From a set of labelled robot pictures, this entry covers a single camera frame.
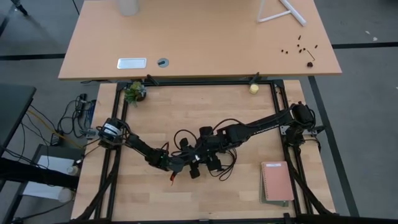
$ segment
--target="small plant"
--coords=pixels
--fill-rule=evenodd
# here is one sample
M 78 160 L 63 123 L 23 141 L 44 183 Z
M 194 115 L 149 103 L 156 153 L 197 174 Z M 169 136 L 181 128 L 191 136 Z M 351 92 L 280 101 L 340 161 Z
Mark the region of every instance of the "small plant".
M 147 88 L 141 82 L 133 82 L 130 88 L 124 91 L 124 99 L 137 107 L 137 102 L 145 99 Z

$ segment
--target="desk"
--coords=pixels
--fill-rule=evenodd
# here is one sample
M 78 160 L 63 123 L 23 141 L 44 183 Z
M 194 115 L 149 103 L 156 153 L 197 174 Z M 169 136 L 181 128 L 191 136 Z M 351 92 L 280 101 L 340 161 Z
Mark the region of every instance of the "desk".
M 289 103 L 304 101 L 299 81 L 284 83 Z M 103 125 L 111 116 L 115 92 L 116 84 L 100 86 L 93 126 Z M 269 85 L 261 85 L 256 95 L 248 92 L 247 85 L 156 86 L 148 88 L 147 98 L 137 108 L 129 106 L 126 121 L 148 145 L 160 147 L 170 141 L 170 150 L 174 151 L 172 139 L 179 129 L 198 135 L 199 127 L 215 125 L 225 118 L 248 123 L 274 113 Z M 183 137 L 192 142 L 184 134 L 177 139 Z M 308 186 L 322 204 L 333 211 L 317 144 L 308 141 L 301 149 Z M 122 148 L 113 220 L 280 218 L 285 212 L 294 216 L 291 205 L 284 208 L 259 203 L 260 162 L 284 160 L 279 131 L 273 129 L 253 136 L 237 148 L 237 152 L 237 164 L 227 181 L 211 177 L 206 167 L 201 166 L 199 178 L 192 180 L 189 169 L 185 168 L 171 186 L 170 172 L 155 169 L 136 151 Z M 104 150 L 97 149 L 85 158 L 72 218 L 79 216 L 93 199 L 100 182 L 103 157 Z M 107 201 L 105 195 L 103 214 Z
M 143 0 L 139 13 L 130 17 L 120 14 L 116 1 L 85 1 L 58 77 L 341 74 L 313 0 L 290 0 L 308 21 L 306 27 L 292 15 L 256 23 L 260 1 Z M 282 11 L 278 0 L 267 0 L 263 16 Z M 311 55 L 299 53 L 302 48 L 316 59 L 313 68 L 307 67 Z M 119 58 L 146 58 L 147 66 L 119 70 Z M 160 68 L 160 58 L 170 65 Z

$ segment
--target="light wood desk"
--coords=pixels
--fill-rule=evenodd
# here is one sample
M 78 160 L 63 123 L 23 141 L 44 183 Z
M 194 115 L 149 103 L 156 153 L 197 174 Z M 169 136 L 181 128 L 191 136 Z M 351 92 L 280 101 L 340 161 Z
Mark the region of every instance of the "light wood desk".
M 120 14 L 116 1 L 85 1 L 59 78 L 341 74 L 313 0 L 290 0 L 306 27 L 292 15 L 256 23 L 260 1 L 142 0 L 130 17 Z M 285 10 L 278 0 L 267 0 L 263 15 Z M 307 68 L 313 59 L 299 53 L 302 48 L 315 57 L 313 68 Z M 119 58 L 146 58 L 147 66 L 119 70 Z M 160 68 L 160 58 L 170 65 Z
M 299 81 L 285 81 L 285 89 L 289 104 L 304 101 Z M 116 84 L 100 86 L 93 126 L 103 125 L 111 116 L 115 91 Z M 274 113 L 269 85 L 261 85 L 256 95 L 250 94 L 246 85 L 157 86 L 148 88 L 147 98 L 137 108 L 129 106 L 126 121 L 148 145 L 160 147 L 170 141 L 170 150 L 174 151 L 172 139 L 179 129 L 198 135 L 200 127 L 215 125 L 225 118 L 248 123 Z M 184 133 L 177 141 L 183 137 L 193 143 L 192 137 Z M 324 206 L 333 211 L 316 142 L 308 141 L 301 149 L 308 186 Z M 260 162 L 284 160 L 279 131 L 273 129 L 258 134 L 237 148 L 237 152 L 238 160 L 228 180 L 220 182 L 209 175 L 205 166 L 200 166 L 199 178 L 192 180 L 189 169 L 184 168 L 171 186 L 170 172 L 149 166 L 139 153 L 124 147 L 113 220 L 280 218 L 285 212 L 294 216 L 291 204 L 284 208 L 259 203 Z M 99 148 L 85 158 L 72 218 L 84 211 L 97 192 L 103 157 L 104 150 Z M 224 164 L 229 162 L 228 157 L 220 157 Z M 103 214 L 107 202 L 106 195 Z M 305 211 L 302 198 L 300 202 Z

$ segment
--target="black aluminum frame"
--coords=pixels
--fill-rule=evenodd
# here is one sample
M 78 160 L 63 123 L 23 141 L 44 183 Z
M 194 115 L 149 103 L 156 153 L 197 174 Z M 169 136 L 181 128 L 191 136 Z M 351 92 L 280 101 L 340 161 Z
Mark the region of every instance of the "black aluminum frame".
M 157 82 L 153 80 L 148 80 L 145 79 L 142 84 L 145 86 L 201 86 L 201 85 L 248 85 L 250 80 L 223 80 L 220 78 L 209 78 L 207 80 L 194 80 L 192 81 L 170 81 L 170 82 Z M 257 84 L 260 85 L 270 85 L 271 88 L 271 95 L 272 95 L 272 100 L 274 102 L 274 109 L 275 112 L 279 112 L 280 106 L 279 106 L 279 101 L 278 101 L 278 92 L 277 90 L 280 91 L 281 97 L 282 97 L 282 104 L 284 108 L 289 107 L 289 103 L 287 101 L 287 96 L 285 92 L 285 86 L 283 80 L 257 80 Z M 113 111 L 112 111 L 112 117 L 116 117 L 118 113 L 118 106 L 119 106 L 119 101 L 120 101 L 120 96 L 122 90 L 129 86 L 130 83 L 118 83 L 116 87 L 116 94 L 115 94 L 115 99 L 114 99 L 114 105 L 113 105 Z M 123 104 L 123 111 L 121 114 L 121 119 L 125 121 L 127 116 L 127 102 L 124 101 Z M 282 149 L 284 151 L 284 157 L 285 160 L 290 156 L 289 154 L 289 145 L 287 144 L 286 138 L 280 133 L 280 140 L 282 143 Z M 119 164 L 120 157 L 121 157 L 121 147 L 118 147 L 115 149 L 116 154 L 115 154 L 115 162 Z M 300 157 L 299 150 L 294 149 L 294 156 L 296 160 L 296 166 L 297 166 L 297 172 L 299 173 L 300 177 L 306 183 L 305 181 L 305 174 L 303 171 L 303 165 L 302 165 L 302 160 Z M 108 166 L 109 166 L 109 159 L 110 159 L 110 154 L 111 151 L 107 150 L 105 152 L 105 157 L 104 157 L 104 163 L 103 163 L 103 170 L 101 173 L 101 182 L 99 187 L 101 187 L 104 183 L 104 180 L 107 177 L 108 173 Z M 289 170 L 290 173 L 290 181 L 292 184 L 293 188 L 293 193 L 294 193 L 294 211 L 296 215 L 302 214 L 301 208 L 300 208 L 300 202 L 299 202 L 299 196 L 297 195 L 297 188 L 295 184 L 295 180 L 293 178 L 293 174 Z M 116 184 L 117 184 L 117 173 L 116 173 L 116 178 L 113 180 L 112 185 L 111 185 L 111 191 L 109 193 L 109 202 L 108 202 L 108 207 L 107 207 L 107 213 L 106 213 L 106 218 L 111 220 L 112 219 L 112 214 L 113 214 L 113 207 L 114 207 L 114 199 L 116 196 Z M 308 214 L 313 214 L 312 210 L 312 205 L 309 201 L 309 199 L 303 194 L 304 202 L 305 202 L 305 207 L 306 211 Z M 102 200 L 100 201 L 99 205 L 97 206 L 95 210 L 95 216 L 94 218 L 101 218 L 101 209 L 102 209 Z M 175 221 L 153 221 L 153 222 L 126 222 L 126 223 L 195 223 L 195 222 L 209 222 L 210 220 L 175 220 Z M 286 217 L 285 218 L 253 218 L 253 219 L 233 219 L 233 220 L 212 220 L 212 223 L 285 223 L 286 222 Z

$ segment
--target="spiral notebook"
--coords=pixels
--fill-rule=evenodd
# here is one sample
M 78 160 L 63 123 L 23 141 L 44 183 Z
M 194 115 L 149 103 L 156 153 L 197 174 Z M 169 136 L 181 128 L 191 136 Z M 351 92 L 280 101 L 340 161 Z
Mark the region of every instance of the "spiral notebook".
M 261 163 L 260 201 L 282 207 L 294 199 L 287 163 Z

